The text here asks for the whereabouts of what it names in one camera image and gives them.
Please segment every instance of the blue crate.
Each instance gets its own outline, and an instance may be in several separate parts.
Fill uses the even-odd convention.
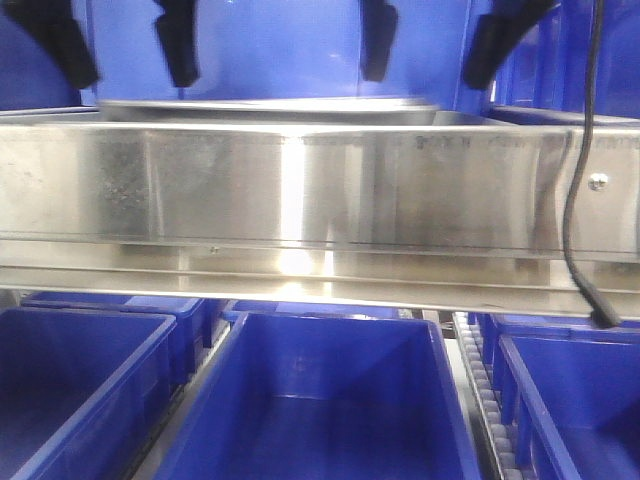
[[[500,337],[505,334],[520,336],[571,338],[579,330],[591,330],[586,318],[553,317],[542,315],[502,315],[487,313],[470,313],[470,325],[477,324],[482,335],[482,362],[492,368],[491,385],[494,390],[502,389],[502,368],[504,362],[502,351],[498,348]],[[639,328],[640,322],[624,321],[621,329]]]
[[[592,0],[562,0],[523,39],[500,70],[497,103],[583,111]],[[640,4],[607,0],[596,112],[640,117]]]
[[[165,315],[0,314],[0,478],[120,478],[169,405]]]
[[[212,311],[215,300],[198,298],[109,295],[99,293],[38,292],[22,301],[25,307],[79,308],[119,312],[173,315],[178,327],[169,339],[172,381],[176,385],[189,381],[211,347],[218,315]]]
[[[438,325],[244,314],[154,478],[479,480]]]
[[[338,316],[369,318],[400,318],[400,312],[393,307],[367,305],[333,305],[324,303],[269,302],[259,300],[238,300],[227,305],[228,311],[291,313],[306,316]]]
[[[502,422],[538,480],[640,479],[640,332],[500,339]]]

